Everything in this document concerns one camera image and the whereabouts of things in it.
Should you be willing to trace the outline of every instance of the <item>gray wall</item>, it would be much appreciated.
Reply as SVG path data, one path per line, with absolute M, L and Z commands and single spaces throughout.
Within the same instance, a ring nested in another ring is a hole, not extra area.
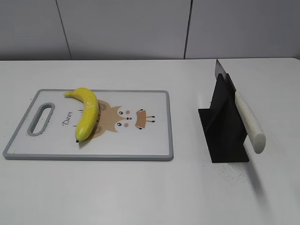
M 187 59 L 300 56 L 300 0 L 194 0 Z
M 190 0 L 58 0 L 72 59 L 183 59 Z
M 300 56 L 300 0 L 190 2 L 0 0 L 0 60 Z
M 68 60 L 55 0 L 0 0 L 0 60 Z

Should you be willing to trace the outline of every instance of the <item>tabletop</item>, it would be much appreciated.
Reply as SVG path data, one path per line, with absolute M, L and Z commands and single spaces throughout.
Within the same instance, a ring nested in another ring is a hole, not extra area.
M 39 89 L 166 90 L 174 159 L 28 161 L 0 157 L 5 225 L 300 224 L 300 61 L 220 60 L 258 118 L 266 148 L 213 164 L 198 108 L 209 108 L 215 60 L 2 61 L 0 149 Z

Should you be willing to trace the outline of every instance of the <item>cartoon deer print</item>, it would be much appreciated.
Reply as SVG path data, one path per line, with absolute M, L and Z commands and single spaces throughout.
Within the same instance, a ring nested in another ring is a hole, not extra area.
M 119 111 L 121 106 L 111 107 L 107 102 L 99 100 L 99 123 L 94 130 L 94 133 L 91 135 L 91 139 L 101 136 L 105 133 L 105 131 L 118 132 L 116 126 L 122 126 L 122 121 L 131 121 L 132 117 L 123 117 L 125 114 L 130 114 L 130 111 Z M 146 127 L 146 122 L 155 122 L 154 120 L 147 120 L 147 118 L 155 118 L 155 116 L 147 116 L 146 110 L 141 109 L 136 112 L 137 119 L 135 123 L 135 127 L 139 130 Z

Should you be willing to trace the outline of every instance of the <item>cutting board handle hole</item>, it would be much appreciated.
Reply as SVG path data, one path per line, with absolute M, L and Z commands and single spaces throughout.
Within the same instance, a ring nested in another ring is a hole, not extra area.
M 27 134 L 29 136 L 38 136 L 45 131 L 54 108 L 55 105 L 53 103 L 44 103 L 38 108 L 27 129 Z

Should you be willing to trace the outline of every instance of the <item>white knife handle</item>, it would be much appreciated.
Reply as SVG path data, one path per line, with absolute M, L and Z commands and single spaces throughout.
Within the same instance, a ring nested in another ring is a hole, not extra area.
M 266 145 L 266 136 L 250 106 L 238 91 L 235 92 L 235 105 L 242 118 L 254 151 L 257 154 L 262 153 Z

